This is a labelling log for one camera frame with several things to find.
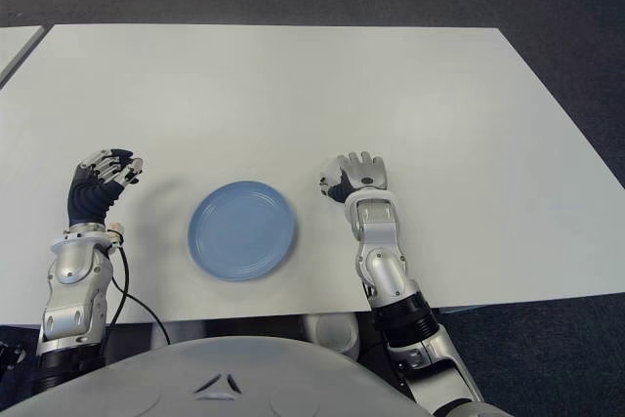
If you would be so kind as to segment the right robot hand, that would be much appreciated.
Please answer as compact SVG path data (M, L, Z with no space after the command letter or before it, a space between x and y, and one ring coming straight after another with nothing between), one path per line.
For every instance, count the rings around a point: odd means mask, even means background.
M363 189L385 190L388 188L385 163L367 151L338 155L321 172L319 188L323 195L339 203Z

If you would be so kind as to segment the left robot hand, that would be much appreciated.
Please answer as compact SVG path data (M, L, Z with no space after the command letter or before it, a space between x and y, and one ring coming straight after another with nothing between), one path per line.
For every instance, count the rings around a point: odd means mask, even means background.
M68 225L104 225L108 210L127 186L139 181L144 162L130 150L102 149L75 168L67 197Z

